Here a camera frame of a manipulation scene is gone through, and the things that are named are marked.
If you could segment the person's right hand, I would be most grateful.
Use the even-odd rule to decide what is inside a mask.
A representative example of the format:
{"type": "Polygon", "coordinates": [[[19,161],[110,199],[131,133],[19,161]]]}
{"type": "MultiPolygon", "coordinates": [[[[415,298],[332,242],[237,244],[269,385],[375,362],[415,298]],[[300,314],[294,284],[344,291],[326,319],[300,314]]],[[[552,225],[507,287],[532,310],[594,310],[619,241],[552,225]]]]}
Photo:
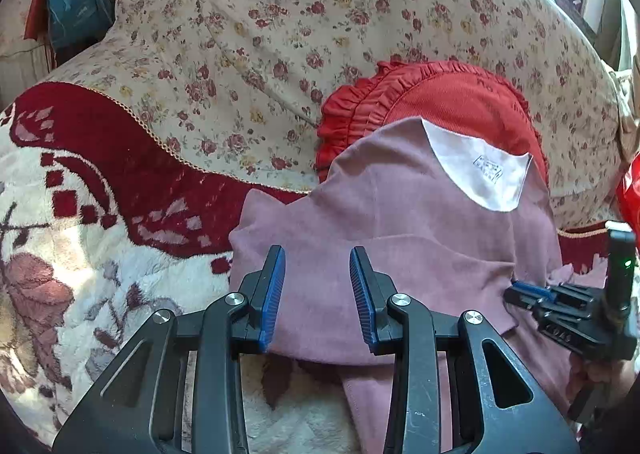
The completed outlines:
{"type": "Polygon", "coordinates": [[[606,406],[612,408],[623,401],[636,378],[637,373],[632,361],[588,362],[572,353],[566,396],[573,402],[584,385],[605,384],[608,386],[606,406]]]}

